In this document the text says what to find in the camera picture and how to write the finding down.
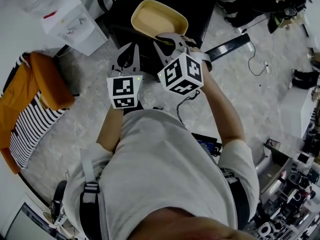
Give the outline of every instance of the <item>concrete floor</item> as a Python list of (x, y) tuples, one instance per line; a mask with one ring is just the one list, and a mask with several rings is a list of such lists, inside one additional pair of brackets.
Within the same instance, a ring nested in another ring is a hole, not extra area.
[[(240, 35), (238, 29), (225, 23), (223, 16), (216, 7), (201, 47), (203, 52)], [(264, 17), (262, 15), (249, 26)], [(279, 103), (288, 91), (291, 69), (311, 71), (311, 66), (301, 26), (278, 29), (272, 35), (268, 32), (266, 20), (248, 29), (247, 33), (256, 48), (256, 55), (250, 62), (252, 71), (260, 73), (262, 60), (265, 60), (271, 72), (267, 74), (265, 71), (258, 77), (250, 73), (248, 60), (253, 50), (252, 45), (247, 44), (213, 62), (211, 75), (239, 113), (246, 141), (257, 163), (263, 154), (263, 143), (268, 138), (281, 142), (280, 150), (288, 155), (293, 155), (301, 147), (301, 139), (283, 132)], [(115, 50), (110, 39), (89, 57), (72, 50), (60, 58), (62, 74), (70, 90), (74, 94), (80, 93), (80, 96), (43, 138), (31, 156), (28, 168), (22, 171), (22, 175), (47, 202), (52, 200), (66, 172), (71, 173), (79, 163), (80, 148), (86, 148), (97, 139), (110, 106), (106, 78)], [(144, 108), (164, 107), (177, 116), (176, 106), (181, 100), (145, 76), (140, 98)], [(203, 94), (180, 106), (180, 116), (191, 132), (220, 139)]]

